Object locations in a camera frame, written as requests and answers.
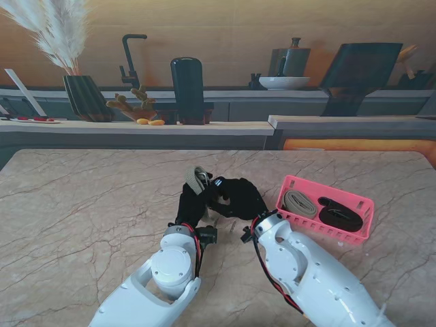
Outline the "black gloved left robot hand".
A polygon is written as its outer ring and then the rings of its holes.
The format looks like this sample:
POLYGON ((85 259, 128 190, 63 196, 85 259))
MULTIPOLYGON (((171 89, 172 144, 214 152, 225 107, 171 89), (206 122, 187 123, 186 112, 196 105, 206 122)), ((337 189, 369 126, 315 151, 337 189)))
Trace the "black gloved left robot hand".
POLYGON ((185 178, 182 192, 178 203, 178 212, 175 219, 176 225, 187 223, 196 227, 201 218, 205 215, 208 205, 216 196, 213 188, 204 185, 194 173, 189 173, 185 178))

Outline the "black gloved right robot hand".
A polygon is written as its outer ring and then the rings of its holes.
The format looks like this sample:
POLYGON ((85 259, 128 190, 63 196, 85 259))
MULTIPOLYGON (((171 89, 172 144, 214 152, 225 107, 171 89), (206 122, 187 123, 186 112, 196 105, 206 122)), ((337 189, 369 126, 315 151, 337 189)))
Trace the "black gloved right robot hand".
POLYGON ((268 212, 257 187, 245 178, 217 177, 210 185, 212 198, 209 207, 224 217, 237 217, 244 221, 268 212))

